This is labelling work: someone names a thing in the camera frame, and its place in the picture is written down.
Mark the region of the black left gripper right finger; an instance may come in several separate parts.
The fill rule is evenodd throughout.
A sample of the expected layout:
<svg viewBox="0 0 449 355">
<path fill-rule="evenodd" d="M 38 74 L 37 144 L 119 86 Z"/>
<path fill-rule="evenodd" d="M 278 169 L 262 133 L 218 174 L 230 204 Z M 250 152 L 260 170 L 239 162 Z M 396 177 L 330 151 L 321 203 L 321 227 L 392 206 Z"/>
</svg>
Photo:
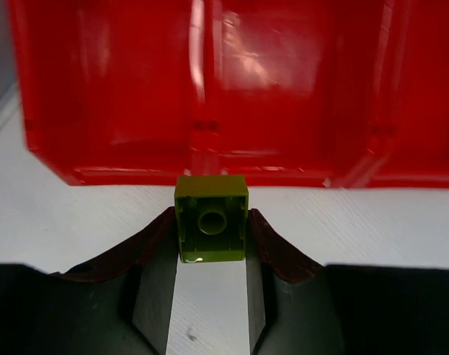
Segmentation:
<svg viewBox="0 0 449 355">
<path fill-rule="evenodd" d="M 324 266 L 252 209 L 246 283 L 252 354 L 449 354 L 449 269 Z"/>
</svg>

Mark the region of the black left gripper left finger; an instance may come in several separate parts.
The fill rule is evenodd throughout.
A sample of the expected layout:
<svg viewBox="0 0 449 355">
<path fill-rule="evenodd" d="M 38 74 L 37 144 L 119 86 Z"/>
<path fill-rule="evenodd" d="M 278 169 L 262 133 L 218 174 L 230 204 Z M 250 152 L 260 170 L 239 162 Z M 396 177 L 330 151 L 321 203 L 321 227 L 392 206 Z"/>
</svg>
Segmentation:
<svg viewBox="0 0 449 355">
<path fill-rule="evenodd" d="M 64 273 L 0 264 L 0 354 L 164 354 L 177 265 L 173 208 Z"/>
</svg>

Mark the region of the small green lego brick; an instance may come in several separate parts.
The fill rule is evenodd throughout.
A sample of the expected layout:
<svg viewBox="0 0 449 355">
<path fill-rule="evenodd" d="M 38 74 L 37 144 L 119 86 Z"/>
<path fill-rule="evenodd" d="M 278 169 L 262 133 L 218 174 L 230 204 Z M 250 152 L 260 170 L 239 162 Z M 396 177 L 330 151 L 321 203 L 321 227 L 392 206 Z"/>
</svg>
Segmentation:
<svg viewBox="0 0 449 355">
<path fill-rule="evenodd" d="M 244 176 L 182 176 L 174 199 L 182 263 L 245 259 L 249 190 Z"/>
</svg>

